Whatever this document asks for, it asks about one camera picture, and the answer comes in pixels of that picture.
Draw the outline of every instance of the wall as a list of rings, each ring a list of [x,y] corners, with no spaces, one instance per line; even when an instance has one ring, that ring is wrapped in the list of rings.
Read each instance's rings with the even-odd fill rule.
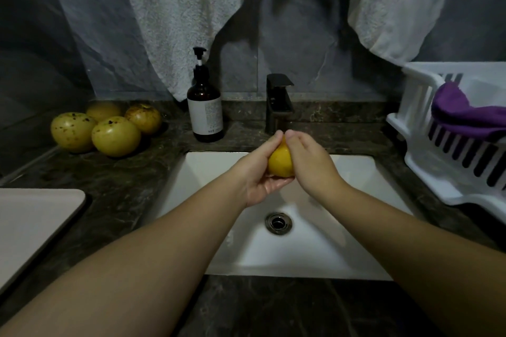
[[[168,98],[128,0],[60,0],[99,98]],[[395,100],[399,70],[361,47],[348,0],[244,0],[217,35],[209,64],[225,98],[264,97],[286,73],[303,99]],[[502,60],[506,1],[447,0],[417,60]]]
[[[54,147],[49,124],[92,95],[58,0],[2,0],[0,177]]]

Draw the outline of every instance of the black faucet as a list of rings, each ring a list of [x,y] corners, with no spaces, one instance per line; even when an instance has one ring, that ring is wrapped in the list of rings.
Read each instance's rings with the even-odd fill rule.
[[[286,87],[294,85],[282,73],[267,75],[267,110],[265,114],[265,132],[273,135],[278,129],[285,130],[284,118],[294,113]]]

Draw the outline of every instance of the yellow fruit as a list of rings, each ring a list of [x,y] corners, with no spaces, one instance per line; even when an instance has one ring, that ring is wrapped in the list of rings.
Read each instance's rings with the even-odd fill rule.
[[[141,131],[121,116],[109,117],[92,131],[92,141],[102,153],[122,157],[132,153],[141,142]]]
[[[160,112],[148,104],[135,104],[125,113],[125,117],[136,125],[145,135],[152,135],[160,129]]]
[[[285,138],[269,157],[268,171],[279,177],[291,177],[294,175],[294,166],[291,163],[290,150],[286,145]]]
[[[93,117],[97,122],[101,122],[112,116],[121,116],[121,108],[112,101],[96,101],[88,107],[86,115]]]
[[[88,152],[93,148],[92,130],[96,124],[85,113],[62,113],[51,122],[51,135],[61,148],[69,152]]]

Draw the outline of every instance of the forearm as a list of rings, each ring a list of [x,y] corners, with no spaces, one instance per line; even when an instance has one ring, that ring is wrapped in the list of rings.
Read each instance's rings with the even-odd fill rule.
[[[504,254],[349,186],[322,204],[447,333],[506,330]]]
[[[167,215],[76,265],[0,335],[168,335],[244,208],[241,189],[234,176],[218,177]]]

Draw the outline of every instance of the soap dispenser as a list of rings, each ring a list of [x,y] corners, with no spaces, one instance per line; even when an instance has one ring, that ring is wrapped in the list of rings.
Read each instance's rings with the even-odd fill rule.
[[[210,143],[223,137],[223,112],[221,94],[209,83],[209,69],[202,64],[205,48],[193,47],[197,65],[193,69],[194,84],[188,90],[193,134],[198,141]]]

